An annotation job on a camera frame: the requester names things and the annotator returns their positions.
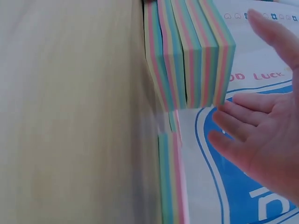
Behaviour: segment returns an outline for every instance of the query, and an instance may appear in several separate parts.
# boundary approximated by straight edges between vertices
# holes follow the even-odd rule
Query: wooden surface
[[[140,0],[0,1],[1,223],[161,223],[142,29]]]

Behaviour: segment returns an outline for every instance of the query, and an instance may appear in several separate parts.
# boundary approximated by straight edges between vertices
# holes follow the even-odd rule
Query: pastel sticky notes
[[[178,135],[161,134],[158,145],[163,223],[189,224],[185,173]]]
[[[211,0],[198,0],[219,45],[213,104],[224,102],[235,55],[235,41],[218,9]]]
[[[172,5],[183,47],[187,107],[199,107],[201,95],[201,45],[185,0],[172,0],[169,2]]]
[[[199,106],[211,106],[215,91],[219,46],[198,0],[185,0],[185,3],[202,47],[200,70],[201,101]]]
[[[212,0],[145,4],[146,57],[163,109],[224,102],[235,41]]]
[[[144,40],[146,60],[162,109],[164,111],[173,111],[175,101],[171,96],[164,62],[162,34],[156,1],[144,4]]]
[[[182,44],[171,1],[157,0],[163,38],[163,55],[175,109],[186,108],[185,71]]]

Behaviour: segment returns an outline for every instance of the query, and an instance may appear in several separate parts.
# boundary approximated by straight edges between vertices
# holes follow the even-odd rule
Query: plastic bag
[[[299,8],[260,1],[215,0],[237,48],[227,99],[237,92],[292,91],[292,72],[251,30],[254,8],[299,35]],[[299,210],[220,156],[207,140],[215,108],[179,111],[191,224],[298,223]]]

